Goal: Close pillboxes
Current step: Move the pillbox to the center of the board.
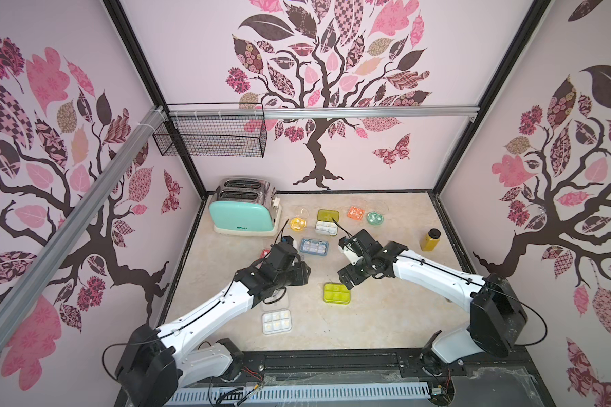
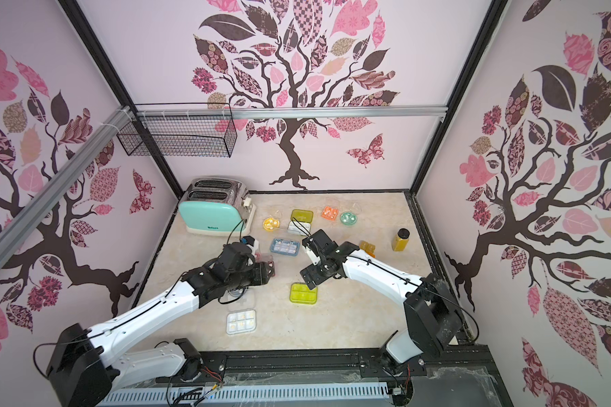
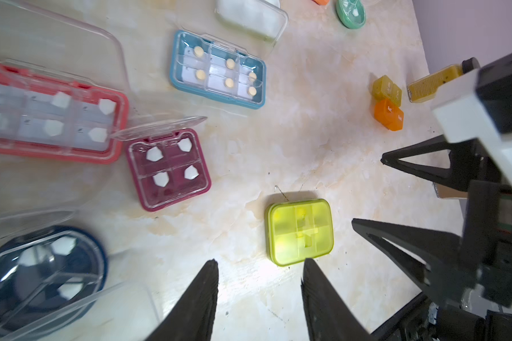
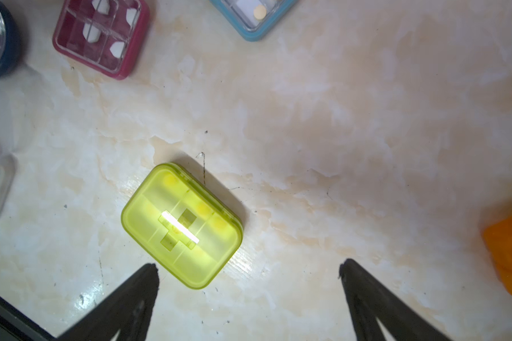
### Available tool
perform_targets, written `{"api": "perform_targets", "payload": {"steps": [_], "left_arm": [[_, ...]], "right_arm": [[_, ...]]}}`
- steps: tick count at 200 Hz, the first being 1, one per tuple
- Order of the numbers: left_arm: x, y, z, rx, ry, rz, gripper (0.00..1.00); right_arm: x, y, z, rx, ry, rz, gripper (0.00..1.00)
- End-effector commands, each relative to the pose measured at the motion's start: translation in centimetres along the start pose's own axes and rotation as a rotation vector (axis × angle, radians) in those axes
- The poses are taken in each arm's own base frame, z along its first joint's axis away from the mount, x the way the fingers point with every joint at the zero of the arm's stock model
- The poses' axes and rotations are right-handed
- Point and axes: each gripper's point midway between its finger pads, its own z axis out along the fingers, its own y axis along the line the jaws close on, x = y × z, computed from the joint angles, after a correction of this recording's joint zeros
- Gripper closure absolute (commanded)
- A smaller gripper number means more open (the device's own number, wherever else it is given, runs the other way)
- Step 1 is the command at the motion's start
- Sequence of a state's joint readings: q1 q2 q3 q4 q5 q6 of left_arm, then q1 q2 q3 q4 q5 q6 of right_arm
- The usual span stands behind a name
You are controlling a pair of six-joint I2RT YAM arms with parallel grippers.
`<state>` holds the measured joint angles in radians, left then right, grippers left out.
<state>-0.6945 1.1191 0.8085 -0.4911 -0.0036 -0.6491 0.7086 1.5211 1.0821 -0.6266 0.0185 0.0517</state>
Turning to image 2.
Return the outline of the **yellow small pillbox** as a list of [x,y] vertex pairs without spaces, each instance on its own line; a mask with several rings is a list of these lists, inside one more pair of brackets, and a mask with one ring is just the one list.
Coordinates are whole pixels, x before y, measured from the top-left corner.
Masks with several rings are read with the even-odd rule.
[[359,247],[360,249],[362,249],[363,251],[372,251],[375,252],[376,250],[376,246],[374,244],[370,244],[369,242],[363,241],[361,240],[359,242]]

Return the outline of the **green lid white pillbox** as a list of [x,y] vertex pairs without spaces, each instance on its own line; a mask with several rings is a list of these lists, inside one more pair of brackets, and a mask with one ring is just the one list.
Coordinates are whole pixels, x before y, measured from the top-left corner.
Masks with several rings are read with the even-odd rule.
[[290,286],[290,302],[297,305],[315,305],[318,299],[317,288],[308,288],[305,283]]

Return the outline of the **clear white pillbox front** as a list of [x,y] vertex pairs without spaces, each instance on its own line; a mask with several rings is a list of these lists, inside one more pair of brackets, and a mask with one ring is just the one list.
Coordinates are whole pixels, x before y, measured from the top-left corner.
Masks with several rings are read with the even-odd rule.
[[226,319],[227,335],[246,334],[256,330],[256,298],[250,288],[227,293],[224,303],[228,309]]

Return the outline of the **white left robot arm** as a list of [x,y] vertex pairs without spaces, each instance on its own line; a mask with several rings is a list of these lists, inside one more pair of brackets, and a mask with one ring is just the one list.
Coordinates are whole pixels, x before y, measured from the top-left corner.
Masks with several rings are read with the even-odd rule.
[[45,371],[63,406],[95,406],[117,388],[180,371],[198,372],[200,356],[188,341],[132,352],[170,322],[203,308],[225,293],[269,283],[271,261],[256,259],[256,244],[226,244],[214,259],[185,271],[166,291],[111,320],[64,329]]

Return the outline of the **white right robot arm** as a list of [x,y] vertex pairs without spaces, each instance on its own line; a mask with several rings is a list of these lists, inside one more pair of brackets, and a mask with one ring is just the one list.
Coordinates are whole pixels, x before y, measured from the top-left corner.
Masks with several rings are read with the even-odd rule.
[[463,327],[463,310],[438,276],[415,276],[381,262],[356,244],[339,245],[323,230],[302,240],[310,266],[300,272],[314,289],[333,277],[360,282],[389,298],[404,311],[407,330],[395,332],[380,348],[389,366],[414,358],[439,358]]

